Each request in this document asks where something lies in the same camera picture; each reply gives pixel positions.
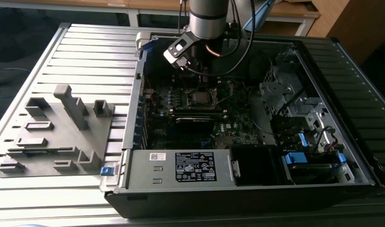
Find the motherboard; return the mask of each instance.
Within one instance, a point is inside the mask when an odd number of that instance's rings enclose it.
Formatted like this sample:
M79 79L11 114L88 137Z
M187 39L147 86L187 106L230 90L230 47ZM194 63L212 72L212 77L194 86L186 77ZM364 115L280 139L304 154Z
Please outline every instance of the motherboard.
M218 80L216 86L174 86L148 81L150 149L226 149L234 144L258 144L248 97L254 87L236 80Z

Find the power supply label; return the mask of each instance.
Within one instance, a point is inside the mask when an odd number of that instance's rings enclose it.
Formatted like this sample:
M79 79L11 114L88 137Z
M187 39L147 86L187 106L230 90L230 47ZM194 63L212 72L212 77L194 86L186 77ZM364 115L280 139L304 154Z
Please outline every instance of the power supply label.
M179 182L216 181L214 152L176 153L175 179Z

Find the floor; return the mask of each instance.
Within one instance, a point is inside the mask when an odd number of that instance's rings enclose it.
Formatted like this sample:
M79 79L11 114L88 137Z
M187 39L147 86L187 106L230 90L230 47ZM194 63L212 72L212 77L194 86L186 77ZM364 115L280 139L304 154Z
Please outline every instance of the floor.
M31 70L62 22L128 26L123 14L0 8L0 68ZM178 27L176 16L150 15L140 18L146 27ZM385 96L385 43L363 65L372 82ZM29 73L0 71L0 118L13 102Z

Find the blue plastic clip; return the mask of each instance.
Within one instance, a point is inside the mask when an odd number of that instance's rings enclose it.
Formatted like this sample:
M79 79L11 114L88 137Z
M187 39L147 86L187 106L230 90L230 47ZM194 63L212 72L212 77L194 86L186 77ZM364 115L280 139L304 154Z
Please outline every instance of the blue plastic clip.
M307 164L307 157L304 152L291 152L286 155L287 164Z
M254 32L252 31L252 23L254 20L256 22L256 30L260 26L263 26L263 23L266 22L268 13L272 9L275 0L266 0L266 2L263 3L263 5L259 7L259 9L256 10L256 17L255 18L250 18L250 20L247 21L246 25L243 26L243 29Z
M100 176L114 176L115 175L115 167L103 167L100 171Z
M339 153L338 157L339 157L339 162L340 162L342 164L347 162L347 158L346 158L346 156L344 156L343 153Z
M306 140L304 134L303 134L303 133L299 133L299 137L300 137L302 144L304 145L304 147L308 147L308 143L307 143L307 140Z

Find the white sticker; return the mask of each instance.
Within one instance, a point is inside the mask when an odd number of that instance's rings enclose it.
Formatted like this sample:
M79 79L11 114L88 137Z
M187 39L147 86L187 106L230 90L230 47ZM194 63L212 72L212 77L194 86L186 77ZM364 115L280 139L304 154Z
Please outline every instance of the white sticker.
M151 153L151 161L166 161L166 153Z
M119 6L119 7L126 7L126 4L112 4L112 3L108 3L108 6Z

